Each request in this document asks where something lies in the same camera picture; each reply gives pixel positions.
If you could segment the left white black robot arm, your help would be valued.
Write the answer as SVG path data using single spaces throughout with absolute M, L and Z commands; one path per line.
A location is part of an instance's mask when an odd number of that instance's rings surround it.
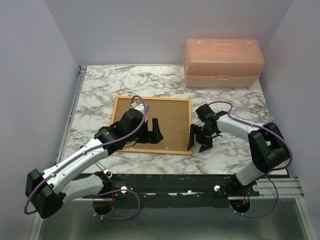
M 126 111 L 121 119 L 101 127 L 81 149 L 62 162 L 39 171 L 31 170 L 26 177 L 27 203 L 46 219 L 54 215 L 67 201 L 98 195 L 107 197 L 111 191 L 111 175 L 103 171 L 76 180 L 91 165 L 122 150 L 130 142 L 158 144 L 164 139 L 157 118 L 152 119 L 152 130 L 143 106 Z

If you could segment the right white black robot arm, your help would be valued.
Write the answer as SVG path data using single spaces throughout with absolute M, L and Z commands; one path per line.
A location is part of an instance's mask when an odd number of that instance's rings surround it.
M 231 178 L 230 191 L 241 196 L 248 190 L 248 185 L 272 172 L 285 161 L 292 160 L 292 152 L 278 126 L 269 122 L 256 124 L 236 118 L 231 111 L 214 112 L 209 104 L 196 109 L 197 117 L 203 125 L 191 124 L 187 149 L 195 143 L 200 144 L 199 152 L 213 148 L 213 138 L 227 133 L 246 141 L 249 144 L 251 162 Z

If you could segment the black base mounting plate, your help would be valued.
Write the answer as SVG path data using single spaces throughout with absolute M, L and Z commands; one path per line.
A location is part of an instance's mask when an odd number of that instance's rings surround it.
M 247 186 L 230 174 L 114 174 L 91 198 L 114 201 L 116 208 L 227 208 L 229 198 L 258 197 L 256 182 Z

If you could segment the silver ratchet wrench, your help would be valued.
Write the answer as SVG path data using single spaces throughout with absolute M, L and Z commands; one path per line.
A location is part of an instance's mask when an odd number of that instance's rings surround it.
M 112 177 L 113 173 L 112 171 L 108 170 L 107 168 L 105 168 L 99 161 L 95 163 L 95 165 L 105 174 L 107 175 L 109 178 Z

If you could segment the pink translucent plastic box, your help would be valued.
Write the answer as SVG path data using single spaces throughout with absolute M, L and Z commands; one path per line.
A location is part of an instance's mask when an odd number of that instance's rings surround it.
M 265 60 L 254 39 L 188 39 L 183 68 L 187 88 L 249 88 Z

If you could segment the aluminium extrusion rail front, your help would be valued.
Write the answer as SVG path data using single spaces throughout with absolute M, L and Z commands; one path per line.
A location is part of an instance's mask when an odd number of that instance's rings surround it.
M 254 193 L 259 193 L 259 197 L 265 199 L 297 199 L 303 198 L 304 193 L 298 178 L 273 178 L 260 179 L 252 188 Z

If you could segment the aluminium extrusion rail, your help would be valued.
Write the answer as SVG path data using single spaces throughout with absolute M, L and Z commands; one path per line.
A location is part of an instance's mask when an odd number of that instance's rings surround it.
M 252 188 L 254 193 L 259 193 L 259 197 L 265 199 L 297 199 L 303 198 L 304 193 L 298 178 L 273 178 L 260 179 Z
M 71 132 L 71 127 L 72 127 L 72 123 L 74 120 L 74 116 L 75 116 L 75 112 L 77 109 L 77 105 L 78 105 L 78 101 L 80 98 L 80 94 L 81 94 L 81 90 L 82 90 L 82 86 L 83 86 L 83 82 L 85 79 L 85 75 L 87 72 L 87 66 L 80 66 L 79 67 L 79 75 L 78 75 L 78 79 L 76 82 L 76 88 L 75 88 L 75 92 L 72 98 L 72 102 L 71 102 L 71 106 L 70 106 L 70 110 L 69 110 L 69 114 L 67 117 L 67 122 L 66 122 L 66 126 L 64 129 L 64 133 L 62 136 L 62 141 L 59 147 L 59 151 L 58 151 L 58 155 L 55 161 L 55 164 L 60 163 L 61 161 L 64 160 L 64 154 L 65 154 L 65 150 L 67 147 L 67 143 L 68 143 L 68 139 L 69 139 L 69 135 Z

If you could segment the aluminium extrusion rail left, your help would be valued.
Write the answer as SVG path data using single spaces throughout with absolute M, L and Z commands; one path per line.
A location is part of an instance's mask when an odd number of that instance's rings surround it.
M 80 94 L 81 94 L 81 90 L 82 90 L 82 86 L 83 86 L 83 82 L 85 79 L 85 75 L 87 72 L 87 66 L 80 66 L 79 67 L 79 75 L 78 75 L 78 79 L 76 82 L 76 88 L 75 88 L 75 92 L 72 98 L 72 102 L 71 102 L 71 106 L 70 106 L 70 110 L 69 110 L 69 114 L 67 117 L 67 122 L 66 122 L 66 126 L 64 129 L 64 133 L 62 136 L 62 141 L 59 147 L 59 151 L 58 151 L 58 155 L 55 161 L 55 164 L 60 163 L 61 161 L 64 160 L 64 154 L 65 154 L 65 150 L 67 147 L 67 143 L 68 143 L 68 139 L 69 139 L 69 135 L 71 132 L 71 127 L 72 127 L 72 123 L 74 120 L 74 116 L 75 116 L 75 112 L 77 109 L 77 105 L 78 105 L 78 101 L 80 98 Z

